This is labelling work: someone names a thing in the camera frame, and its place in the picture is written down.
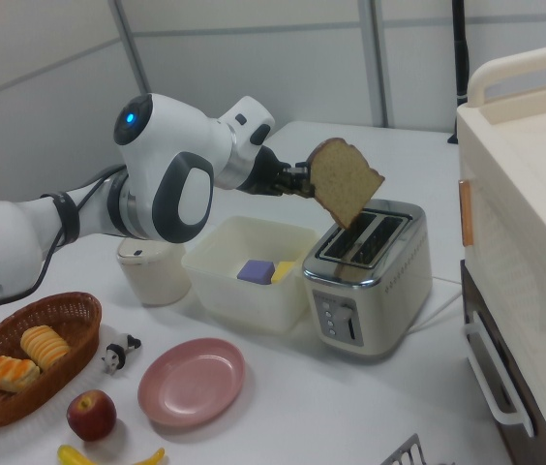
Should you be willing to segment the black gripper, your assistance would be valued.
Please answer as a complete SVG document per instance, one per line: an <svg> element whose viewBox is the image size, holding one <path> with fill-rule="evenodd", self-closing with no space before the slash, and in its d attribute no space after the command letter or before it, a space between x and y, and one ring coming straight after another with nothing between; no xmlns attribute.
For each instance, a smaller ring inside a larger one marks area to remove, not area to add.
<svg viewBox="0 0 546 465"><path fill-rule="evenodd" d="M294 180L309 180L310 166L308 162L296 163L288 168L288 163L277 159L274 152L262 146L254 160L253 168L246 179L246 193L279 197L282 194L296 195L304 199L314 196L314 186L309 182L293 182L285 185L282 190L277 187L277 177L284 172Z"/></svg>

